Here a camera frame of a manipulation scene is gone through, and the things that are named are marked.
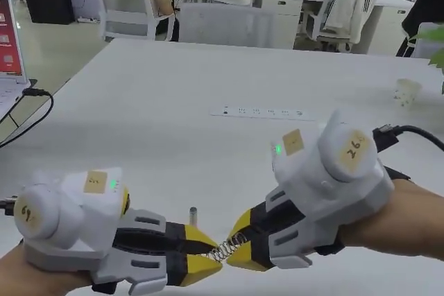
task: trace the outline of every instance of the number label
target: number label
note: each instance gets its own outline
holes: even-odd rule
[[[302,135],[300,134],[299,129],[284,135],[282,140],[284,142],[285,153],[287,156],[304,149],[304,141],[302,140]]]
[[[14,206],[14,217],[20,220],[30,230],[35,230],[40,225],[40,214],[37,209],[30,206],[25,198],[20,198]]]
[[[104,173],[103,171],[88,171],[83,192],[104,194],[107,177],[108,174]]]
[[[341,163],[353,173],[369,145],[370,139],[362,131],[354,130],[341,150]]]

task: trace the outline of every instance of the human hand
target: human hand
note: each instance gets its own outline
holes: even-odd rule
[[[345,246],[444,261],[444,198],[407,180],[393,183],[388,204],[373,216],[342,226],[341,241]]]
[[[86,272],[44,272],[33,267],[24,258],[23,245],[0,259],[0,296],[65,296],[90,284]]]

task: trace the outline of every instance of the potted plant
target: potted plant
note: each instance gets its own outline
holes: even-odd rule
[[[444,44],[444,24],[436,29],[431,29],[430,31],[425,31],[413,37],[412,39],[423,38],[425,40],[439,42]],[[444,74],[444,47],[433,54],[430,57],[429,65],[435,65],[437,68],[441,69]],[[441,93],[444,94],[444,82],[441,85]]]

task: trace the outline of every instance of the chair back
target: chair back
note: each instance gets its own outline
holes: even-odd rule
[[[104,37],[151,38],[156,15],[151,0],[99,0]]]
[[[438,28],[439,24],[431,22],[423,22],[419,25],[418,34],[424,33]],[[411,57],[413,58],[426,58],[430,59],[437,51],[444,49],[444,43],[425,40],[423,38],[416,39],[415,49]]]
[[[275,13],[222,3],[184,3],[179,41],[231,46],[273,47]]]

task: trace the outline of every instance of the metal spring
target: metal spring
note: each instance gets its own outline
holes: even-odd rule
[[[226,260],[231,256],[237,249],[241,247],[242,244],[248,242],[248,239],[238,232],[234,236],[230,237],[226,241],[215,247],[210,253],[205,254],[208,258],[214,259],[217,262]]]

